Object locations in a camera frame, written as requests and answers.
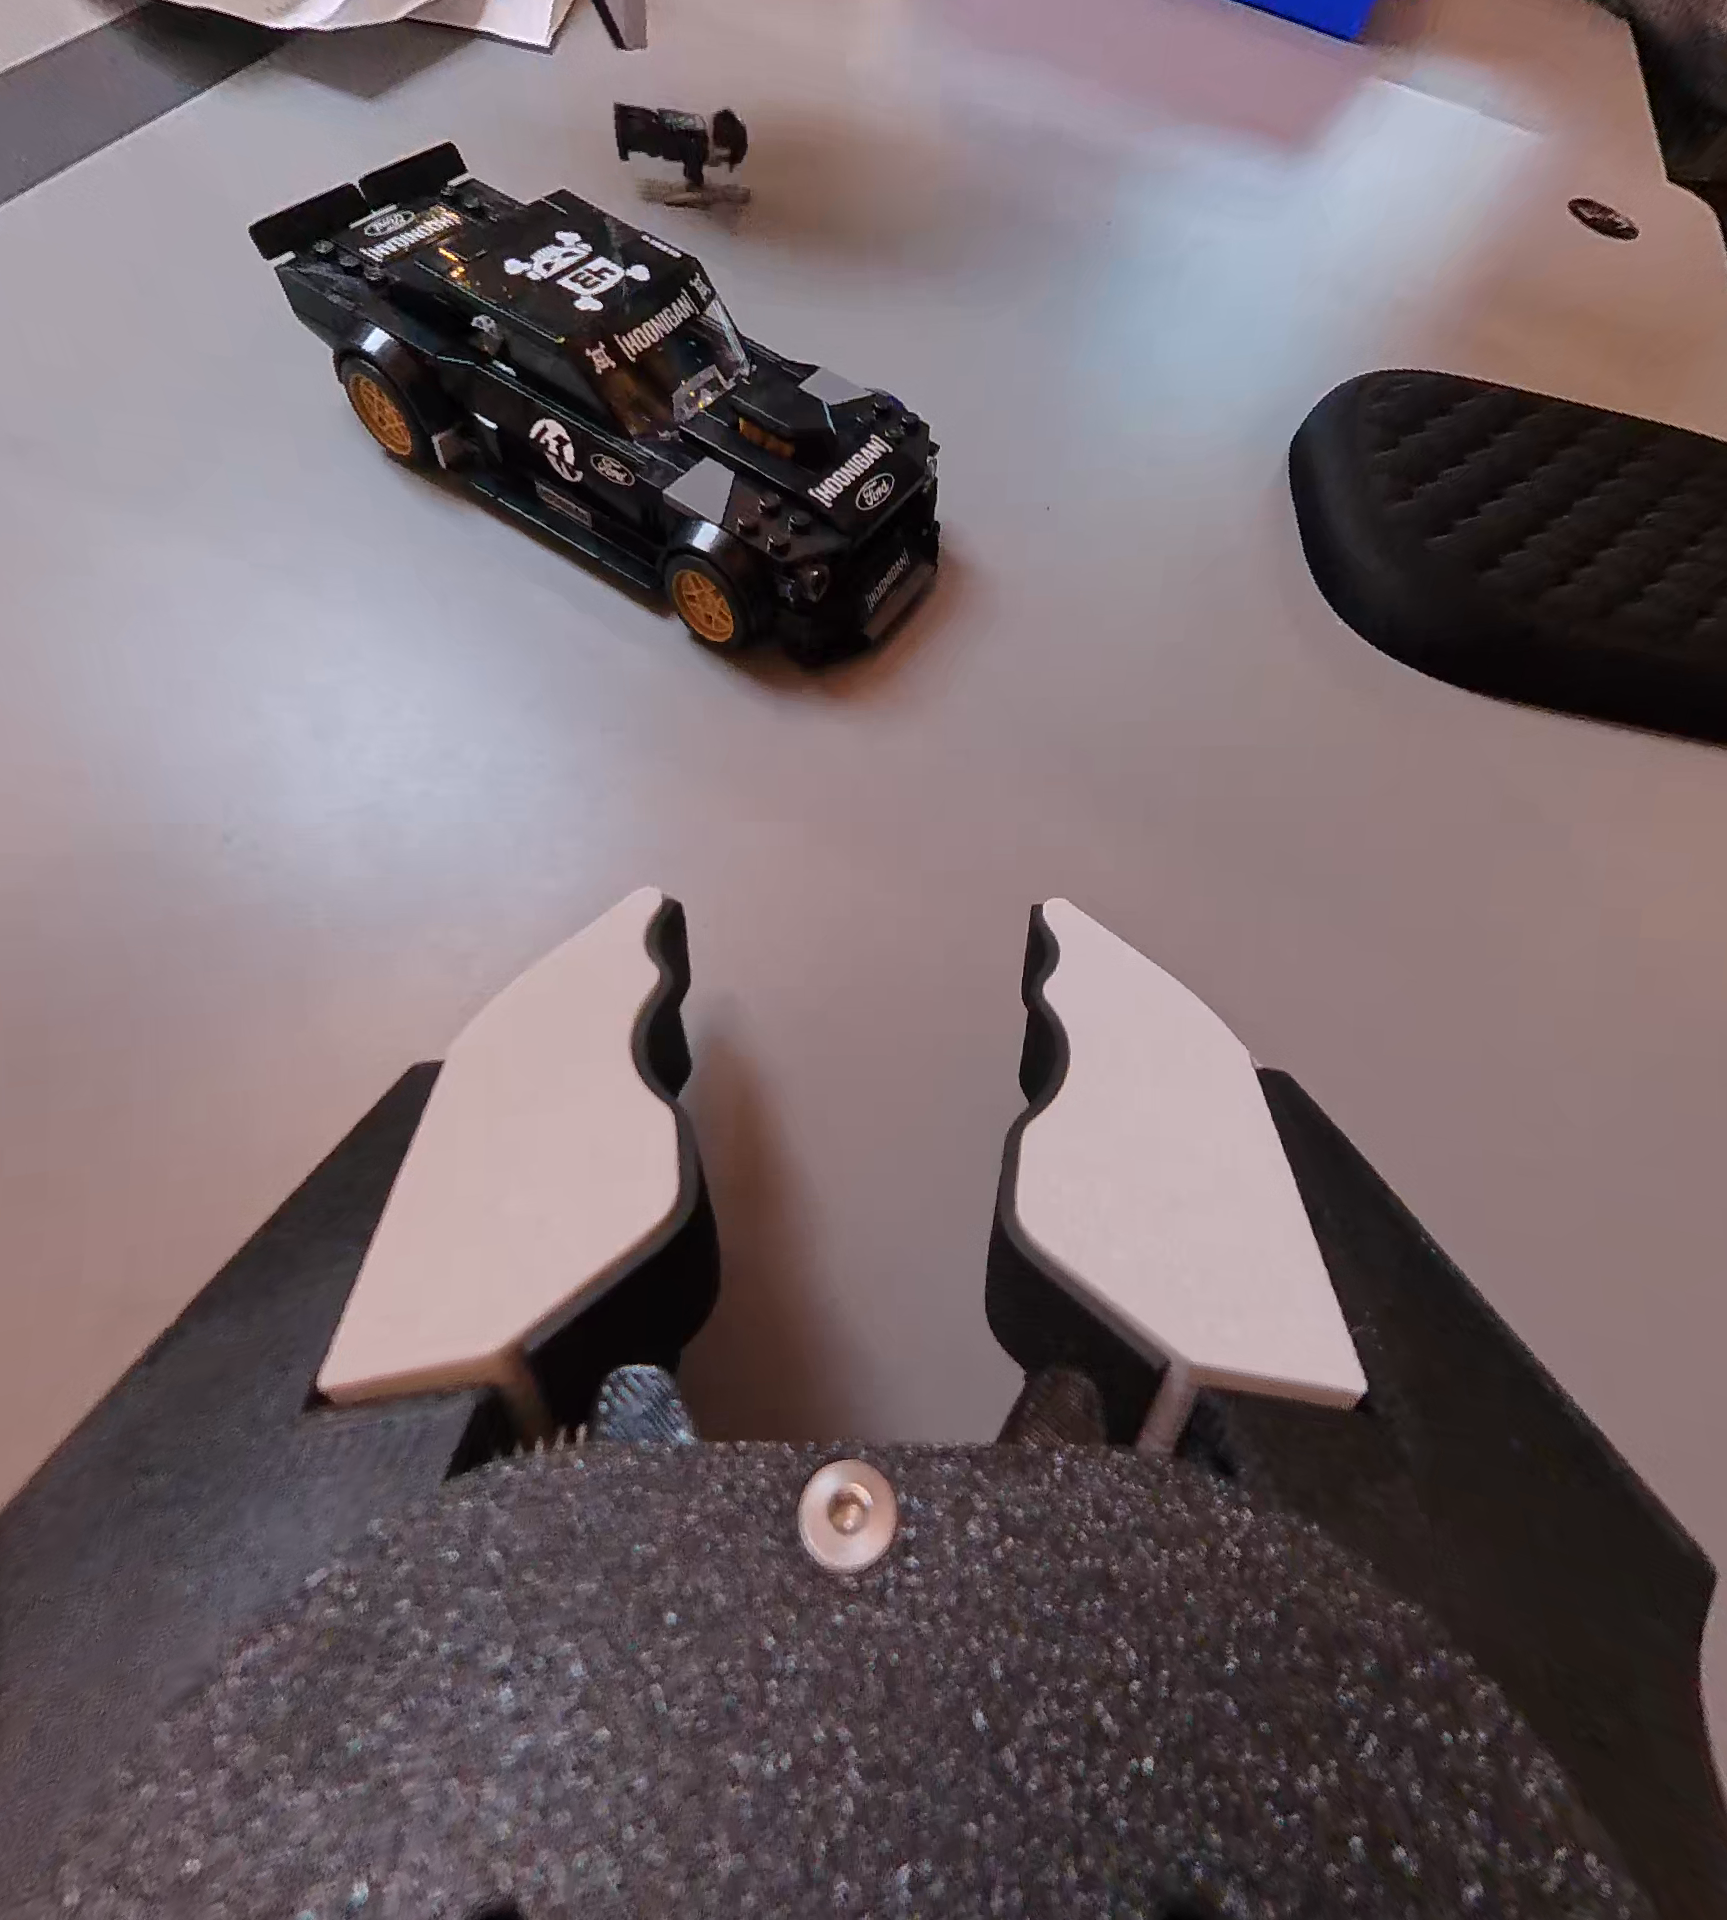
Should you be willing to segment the small black lego piece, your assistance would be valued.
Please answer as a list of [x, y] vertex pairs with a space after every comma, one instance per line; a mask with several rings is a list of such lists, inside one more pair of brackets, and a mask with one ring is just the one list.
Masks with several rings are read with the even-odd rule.
[[684, 109], [641, 109], [615, 104], [615, 146], [621, 161], [660, 161], [677, 163], [680, 181], [641, 181], [644, 203], [660, 205], [749, 205], [753, 193], [739, 181], [715, 181], [741, 168], [749, 161], [749, 125], [731, 109], [715, 109], [711, 118]]

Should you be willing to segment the clear plastic parts bag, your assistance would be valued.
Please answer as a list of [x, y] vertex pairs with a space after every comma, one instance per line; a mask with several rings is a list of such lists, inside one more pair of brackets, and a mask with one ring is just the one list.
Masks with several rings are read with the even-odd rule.
[[175, 0], [175, 5], [307, 35], [416, 20], [541, 49], [564, 35], [564, 20], [574, 15], [574, 0]]

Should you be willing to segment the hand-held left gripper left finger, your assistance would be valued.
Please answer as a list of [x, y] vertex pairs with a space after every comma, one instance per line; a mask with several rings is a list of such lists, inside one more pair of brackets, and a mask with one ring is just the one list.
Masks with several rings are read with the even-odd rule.
[[615, 1367], [680, 1367], [715, 1304], [684, 985], [684, 910], [641, 888], [453, 1038], [315, 1372], [325, 1402], [467, 1390], [541, 1437], [588, 1425]]

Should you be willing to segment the black dimpled wrist rest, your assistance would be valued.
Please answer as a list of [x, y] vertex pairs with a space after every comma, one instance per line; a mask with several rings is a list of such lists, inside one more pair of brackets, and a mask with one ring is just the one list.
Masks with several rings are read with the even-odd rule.
[[1727, 443], [1455, 371], [1364, 371], [1289, 443], [1323, 603], [1481, 696], [1727, 748]]

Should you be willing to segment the black lego car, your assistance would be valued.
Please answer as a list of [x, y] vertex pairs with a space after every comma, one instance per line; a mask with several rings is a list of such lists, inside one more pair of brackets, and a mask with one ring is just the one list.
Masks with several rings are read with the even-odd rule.
[[653, 593], [715, 653], [816, 667], [937, 577], [923, 410], [753, 342], [709, 263], [453, 146], [249, 226], [356, 424], [408, 470]]

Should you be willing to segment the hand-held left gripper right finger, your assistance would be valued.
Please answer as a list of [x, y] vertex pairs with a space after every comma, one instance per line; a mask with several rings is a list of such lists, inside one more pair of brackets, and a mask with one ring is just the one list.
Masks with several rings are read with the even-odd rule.
[[1027, 925], [988, 1329], [1074, 1367], [1105, 1437], [1181, 1452], [1196, 1395], [1355, 1409], [1367, 1367], [1239, 1033], [1066, 896]]

